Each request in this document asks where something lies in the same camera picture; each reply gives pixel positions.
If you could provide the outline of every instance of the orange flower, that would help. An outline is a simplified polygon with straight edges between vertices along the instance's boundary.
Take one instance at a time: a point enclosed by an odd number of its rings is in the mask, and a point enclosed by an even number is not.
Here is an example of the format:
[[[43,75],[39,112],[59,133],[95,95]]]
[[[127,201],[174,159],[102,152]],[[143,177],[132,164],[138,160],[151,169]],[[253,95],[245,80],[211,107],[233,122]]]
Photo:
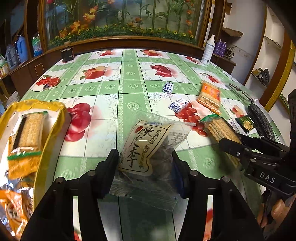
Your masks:
[[[90,12],[90,13],[93,13],[93,14],[96,14],[96,11],[98,10],[98,8],[99,8],[99,6],[96,5],[96,6],[94,6],[94,8],[91,8],[91,9],[89,10],[89,12]]]
[[[129,27],[133,27],[134,22],[131,22],[131,21],[130,21],[130,22],[127,22],[126,24],[127,24]]]
[[[136,23],[139,23],[139,22],[142,21],[142,19],[141,18],[136,18],[135,21],[136,21]]]
[[[74,22],[70,28],[72,29],[72,32],[78,32],[78,27],[80,26],[80,21]]]
[[[88,13],[85,13],[84,15],[83,15],[83,17],[84,17],[84,20],[86,21],[86,22],[88,22],[88,23],[90,23],[91,21],[94,21],[94,18],[96,17],[94,14],[88,14]]]
[[[190,26],[192,24],[192,22],[189,21],[188,19],[186,20],[186,23],[187,23],[188,26]]]
[[[64,30],[60,30],[60,31],[59,31],[59,37],[60,37],[60,38],[65,38],[66,35],[67,35],[67,30],[66,30],[66,28],[64,28]]]

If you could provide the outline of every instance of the artificial flower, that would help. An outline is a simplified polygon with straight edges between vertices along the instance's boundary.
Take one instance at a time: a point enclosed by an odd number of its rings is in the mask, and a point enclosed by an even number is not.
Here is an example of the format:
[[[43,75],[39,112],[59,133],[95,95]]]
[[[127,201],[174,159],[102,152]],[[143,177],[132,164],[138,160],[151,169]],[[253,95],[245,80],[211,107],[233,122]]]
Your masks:
[[[126,24],[127,24],[129,27],[132,27],[132,26],[134,25],[134,22],[131,22],[131,21],[130,21],[130,22],[127,22]]]
[[[88,27],[88,24],[82,24],[80,26],[80,31],[87,29],[87,27]]]
[[[141,18],[136,18],[135,21],[136,21],[136,23],[140,23],[142,21],[142,19]]]
[[[188,26],[192,25],[192,22],[189,21],[188,19],[186,20],[186,23],[187,23]]]
[[[93,14],[96,14],[96,11],[98,10],[98,8],[99,8],[99,6],[96,5],[96,6],[94,6],[93,8],[91,8],[91,9],[89,10],[89,12],[90,12],[90,13],[93,13]]]
[[[80,26],[80,21],[78,20],[78,21],[74,22],[74,23],[70,26],[70,28],[72,29],[72,32],[77,32],[79,26]]]
[[[59,31],[59,37],[60,37],[60,38],[65,38],[66,35],[67,35],[67,30],[66,30],[66,28],[64,28],[64,30],[60,30],[60,31]]]
[[[90,23],[91,21],[94,21],[94,18],[96,17],[94,14],[88,14],[88,13],[85,13],[84,15],[83,15],[83,17],[84,17],[84,20],[86,21],[86,22],[88,22],[88,23]]]

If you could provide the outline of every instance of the blue bottle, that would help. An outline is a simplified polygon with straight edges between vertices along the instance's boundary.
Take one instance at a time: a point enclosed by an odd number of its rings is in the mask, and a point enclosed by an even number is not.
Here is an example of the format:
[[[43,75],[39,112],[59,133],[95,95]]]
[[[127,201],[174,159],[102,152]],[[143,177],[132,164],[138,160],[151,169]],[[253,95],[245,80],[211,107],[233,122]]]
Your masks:
[[[214,53],[215,54],[219,54],[219,51],[221,49],[221,46],[222,46],[222,41],[219,39],[219,41],[216,43],[216,46],[215,46],[215,49],[214,49]]]
[[[23,63],[29,59],[26,40],[23,36],[20,36],[17,41],[17,50],[18,50],[18,53],[20,56],[21,63]]]
[[[220,48],[220,51],[219,51],[219,55],[221,57],[224,56],[224,53],[225,53],[226,49],[227,49],[227,45],[226,45],[226,42],[224,42],[224,43],[222,43],[221,48]]]

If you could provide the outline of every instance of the plastic water bottle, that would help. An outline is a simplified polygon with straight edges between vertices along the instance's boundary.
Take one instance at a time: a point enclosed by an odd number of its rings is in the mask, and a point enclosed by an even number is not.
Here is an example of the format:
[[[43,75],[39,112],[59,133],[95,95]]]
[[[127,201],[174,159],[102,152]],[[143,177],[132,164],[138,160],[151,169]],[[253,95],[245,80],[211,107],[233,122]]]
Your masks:
[[[221,46],[222,46],[222,41],[219,39],[219,41],[216,43],[216,46],[215,46],[215,49],[214,49],[214,53],[215,54],[219,54],[219,51],[220,51],[220,49],[221,49]]]
[[[219,51],[219,55],[220,55],[221,57],[223,57],[223,55],[224,55],[226,49],[227,49],[227,45],[226,45],[226,42],[224,42],[224,43],[222,43],[221,48],[220,48],[220,51]]]
[[[202,56],[201,62],[205,65],[209,65],[209,63],[211,61],[211,57],[213,55],[214,48],[215,48],[214,41],[215,41],[215,35],[212,34],[210,39],[207,41],[207,44],[206,44],[205,50],[204,50],[204,54]]]

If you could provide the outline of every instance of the small candy package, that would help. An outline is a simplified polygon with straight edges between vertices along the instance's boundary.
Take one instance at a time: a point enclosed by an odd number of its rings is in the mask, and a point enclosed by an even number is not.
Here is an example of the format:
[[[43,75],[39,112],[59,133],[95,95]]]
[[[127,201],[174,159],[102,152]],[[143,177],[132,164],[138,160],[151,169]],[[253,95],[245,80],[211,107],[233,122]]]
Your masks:
[[[8,160],[41,155],[42,130],[46,115],[47,111],[22,116],[16,135],[12,133],[10,137],[12,150],[8,153]]]
[[[202,84],[201,92],[196,101],[203,106],[209,108],[216,114],[221,114],[220,108],[220,90],[218,87],[204,82]]]
[[[188,104],[189,102],[187,100],[184,100],[183,98],[179,98],[174,102],[170,103],[168,107],[169,109],[173,110],[175,113],[179,113],[181,109],[186,107]]]
[[[140,111],[135,114],[137,122],[120,154],[110,193],[172,211],[179,197],[172,152],[195,123]]]
[[[163,86],[163,93],[171,94],[174,88],[174,84],[172,82],[167,81]]]

